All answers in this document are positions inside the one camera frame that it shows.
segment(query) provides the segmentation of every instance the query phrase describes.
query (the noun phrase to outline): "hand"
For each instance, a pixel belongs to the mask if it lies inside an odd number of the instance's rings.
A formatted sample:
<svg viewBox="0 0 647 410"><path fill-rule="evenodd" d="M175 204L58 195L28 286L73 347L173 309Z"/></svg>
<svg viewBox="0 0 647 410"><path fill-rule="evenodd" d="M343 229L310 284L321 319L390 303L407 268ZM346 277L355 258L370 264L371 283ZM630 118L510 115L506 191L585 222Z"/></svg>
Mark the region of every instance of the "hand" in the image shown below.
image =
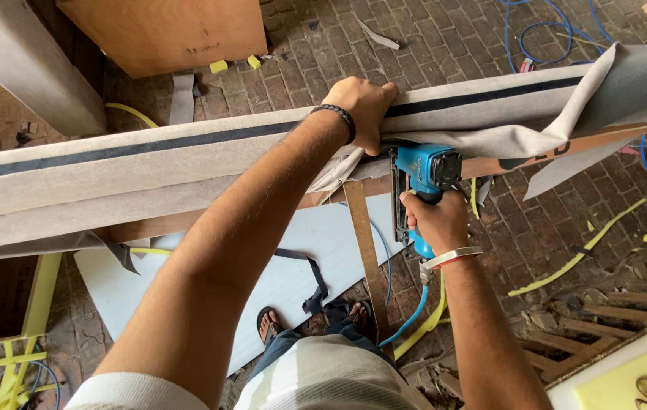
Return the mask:
<svg viewBox="0 0 647 410"><path fill-rule="evenodd" d="M399 200L407 208L407 226L411 230L420 228L435 256L469 246L468 210L462 192L443 192L437 205L428 205L410 192L402 192Z"/></svg>
<svg viewBox="0 0 647 410"><path fill-rule="evenodd" d="M356 137L351 144L374 156L382 151L379 126L384 113L398 94L399 89L393 82L380 87L368 79L349 77L334 84L321 103L344 108L356 126Z"/></svg>

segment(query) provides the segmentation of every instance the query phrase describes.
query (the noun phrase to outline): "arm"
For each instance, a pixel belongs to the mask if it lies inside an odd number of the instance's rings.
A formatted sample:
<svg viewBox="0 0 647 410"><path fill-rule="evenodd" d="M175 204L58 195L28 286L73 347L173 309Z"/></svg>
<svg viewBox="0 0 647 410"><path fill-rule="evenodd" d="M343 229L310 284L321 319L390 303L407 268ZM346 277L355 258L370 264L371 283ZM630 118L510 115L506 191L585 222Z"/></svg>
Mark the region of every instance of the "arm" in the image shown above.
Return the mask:
<svg viewBox="0 0 647 410"><path fill-rule="evenodd" d="M323 100L346 109L353 144L377 154L379 125L398 91L338 82ZM336 112L309 115L227 189L159 270L95 374L165 378L217 408L240 314L298 203L349 130Z"/></svg>
<svg viewBox="0 0 647 410"><path fill-rule="evenodd" d="M463 194L447 191L436 206L405 192L407 223L419 226L435 255L468 246ZM453 323L458 373L469 410L552 408L474 257L442 266Z"/></svg>

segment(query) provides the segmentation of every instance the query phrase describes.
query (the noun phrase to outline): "pneumatic staple gun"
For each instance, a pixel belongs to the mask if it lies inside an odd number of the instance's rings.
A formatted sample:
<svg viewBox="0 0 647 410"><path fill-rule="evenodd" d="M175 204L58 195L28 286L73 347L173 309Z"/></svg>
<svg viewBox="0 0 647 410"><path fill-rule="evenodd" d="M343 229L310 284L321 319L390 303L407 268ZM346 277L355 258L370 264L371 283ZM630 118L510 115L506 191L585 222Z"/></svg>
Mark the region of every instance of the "pneumatic staple gun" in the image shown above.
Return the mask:
<svg viewBox="0 0 647 410"><path fill-rule="evenodd" d="M462 155L455 148L437 144L403 145L389 151L392 172L392 219L394 240L404 246L415 241L415 251L427 259L435 257L432 247L420 236L418 229L407 227L407 216L399 195L410 189L430 205L442 198L443 191L461 180Z"/></svg>

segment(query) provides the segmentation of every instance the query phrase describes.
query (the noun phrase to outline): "silver bangle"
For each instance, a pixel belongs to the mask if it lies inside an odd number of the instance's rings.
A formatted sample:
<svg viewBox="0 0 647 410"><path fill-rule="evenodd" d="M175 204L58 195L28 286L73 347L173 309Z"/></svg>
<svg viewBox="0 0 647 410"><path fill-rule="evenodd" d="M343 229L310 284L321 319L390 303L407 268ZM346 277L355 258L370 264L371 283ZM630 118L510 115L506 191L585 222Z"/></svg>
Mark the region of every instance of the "silver bangle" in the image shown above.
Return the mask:
<svg viewBox="0 0 647 410"><path fill-rule="evenodd" d="M450 252L443 253L440 256L433 257L432 259L425 262L425 267L428 269L436 268L438 265L455 259L456 257L468 256L468 255L480 255L483 253L481 247L464 247L453 249Z"/></svg>

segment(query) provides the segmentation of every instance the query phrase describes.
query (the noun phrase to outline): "black bracelet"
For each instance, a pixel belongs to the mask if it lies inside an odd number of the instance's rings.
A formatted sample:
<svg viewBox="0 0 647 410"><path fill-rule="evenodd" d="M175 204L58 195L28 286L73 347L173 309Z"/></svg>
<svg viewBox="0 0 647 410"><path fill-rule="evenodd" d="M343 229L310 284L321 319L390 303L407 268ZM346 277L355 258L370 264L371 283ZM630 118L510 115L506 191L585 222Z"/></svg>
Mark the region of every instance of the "black bracelet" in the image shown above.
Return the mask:
<svg viewBox="0 0 647 410"><path fill-rule="evenodd" d="M315 107L311 111L311 114L313 114L314 112L319 111L319 109L330 109L333 112L336 112L338 115L341 115L341 117L346 122L346 125L349 127L349 140L344 145L351 144L354 141L354 138L356 137L356 126L354 125L354 120L351 118L351 115L349 115L349 113L346 112L346 110L344 108L341 108L341 107L339 107L337 105L333 105L333 104L321 104L321 105Z"/></svg>

